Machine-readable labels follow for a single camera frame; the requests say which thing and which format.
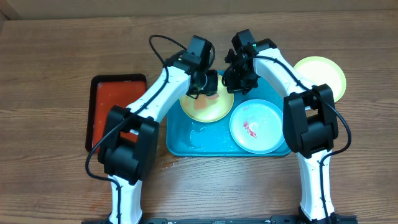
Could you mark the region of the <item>light blue plate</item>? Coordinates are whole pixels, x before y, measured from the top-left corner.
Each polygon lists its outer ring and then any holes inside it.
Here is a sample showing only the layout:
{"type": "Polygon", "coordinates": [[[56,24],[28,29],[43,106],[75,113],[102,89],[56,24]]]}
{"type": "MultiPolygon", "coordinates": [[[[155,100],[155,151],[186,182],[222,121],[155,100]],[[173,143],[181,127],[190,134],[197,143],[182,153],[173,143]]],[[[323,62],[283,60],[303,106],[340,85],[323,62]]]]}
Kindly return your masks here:
{"type": "Polygon", "coordinates": [[[266,100],[239,104],[232,112],[229,130],[236,144],[253,154],[273,152],[284,142],[282,112],[266,100]]]}

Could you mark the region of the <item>yellow plate front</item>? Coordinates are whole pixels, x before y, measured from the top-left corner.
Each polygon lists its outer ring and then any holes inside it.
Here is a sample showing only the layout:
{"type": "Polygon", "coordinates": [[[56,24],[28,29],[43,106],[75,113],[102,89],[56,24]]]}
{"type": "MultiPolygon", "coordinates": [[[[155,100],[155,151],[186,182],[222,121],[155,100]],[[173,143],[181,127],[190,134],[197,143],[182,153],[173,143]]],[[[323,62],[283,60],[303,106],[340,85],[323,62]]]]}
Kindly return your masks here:
{"type": "Polygon", "coordinates": [[[325,57],[310,56],[297,62],[294,69],[316,85],[327,84],[333,91],[335,102],[343,97],[346,77],[334,61],[325,57]]]}

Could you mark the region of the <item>yellow plate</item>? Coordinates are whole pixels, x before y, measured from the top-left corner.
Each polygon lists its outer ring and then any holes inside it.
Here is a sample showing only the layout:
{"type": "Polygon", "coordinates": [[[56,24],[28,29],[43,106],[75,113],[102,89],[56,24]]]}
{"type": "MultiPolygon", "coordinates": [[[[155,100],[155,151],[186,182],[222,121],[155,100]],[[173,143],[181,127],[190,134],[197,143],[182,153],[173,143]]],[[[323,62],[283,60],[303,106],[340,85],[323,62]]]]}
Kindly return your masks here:
{"type": "Polygon", "coordinates": [[[310,56],[297,62],[294,69],[316,85],[327,84],[333,91],[335,102],[343,97],[346,77],[334,61],[325,57],[310,56]]]}
{"type": "Polygon", "coordinates": [[[202,123],[211,123],[224,118],[230,112],[234,103],[234,95],[227,92],[221,79],[222,76],[218,75],[218,102],[204,110],[193,109],[193,101],[195,99],[187,95],[180,98],[180,106],[190,118],[202,123]]]}

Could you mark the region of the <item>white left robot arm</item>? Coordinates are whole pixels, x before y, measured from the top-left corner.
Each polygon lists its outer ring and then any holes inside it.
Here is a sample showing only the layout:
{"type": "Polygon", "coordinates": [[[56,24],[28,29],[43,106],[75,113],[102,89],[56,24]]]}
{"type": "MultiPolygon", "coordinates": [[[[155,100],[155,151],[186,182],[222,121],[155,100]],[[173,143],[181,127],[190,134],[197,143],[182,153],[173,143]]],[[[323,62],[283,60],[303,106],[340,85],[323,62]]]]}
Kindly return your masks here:
{"type": "Polygon", "coordinates": [[[163,62],[159,78],[138,100],[110,109],[103,138],[95,146],[104,180],[111,183],[108,223],[140,222],[142,183],[155,161],[160,122],[180,97],[216,93],[214,57],[183,50],[163,62]]]}

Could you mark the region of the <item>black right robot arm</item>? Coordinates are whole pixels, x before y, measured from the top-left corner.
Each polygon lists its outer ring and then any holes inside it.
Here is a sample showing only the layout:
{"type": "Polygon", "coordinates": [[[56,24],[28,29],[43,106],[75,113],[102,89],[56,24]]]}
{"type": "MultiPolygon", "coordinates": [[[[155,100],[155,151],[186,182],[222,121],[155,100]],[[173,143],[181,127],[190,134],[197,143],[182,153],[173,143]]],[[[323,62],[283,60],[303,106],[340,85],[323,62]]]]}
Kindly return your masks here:
{"type": "Polygon", "coordinates": [[[223,85],[247,94],[265,79],[283,98],[283,135],[298,159],[302,185],[301,223],[338,223],[330,196],[329,163],[338,137],[331,88],[306,80],[283,58],[270,39],[234,37],[225,61],[223,85]]]}

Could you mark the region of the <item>pink green scrub sponge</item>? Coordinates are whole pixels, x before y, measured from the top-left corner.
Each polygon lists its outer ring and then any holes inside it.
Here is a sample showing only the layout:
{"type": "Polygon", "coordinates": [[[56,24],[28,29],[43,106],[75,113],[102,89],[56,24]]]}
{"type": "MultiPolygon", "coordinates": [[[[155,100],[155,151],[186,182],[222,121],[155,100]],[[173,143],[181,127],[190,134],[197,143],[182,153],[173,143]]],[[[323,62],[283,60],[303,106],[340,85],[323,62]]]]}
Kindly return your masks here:
{"type": "Polygon", "coordinates": [[[215,93],[214,95],[200,95],[197,99],[193,101],[193,109],[194,110],[204,110],[209,106],[218,102],[219,94],[215,93]]]}

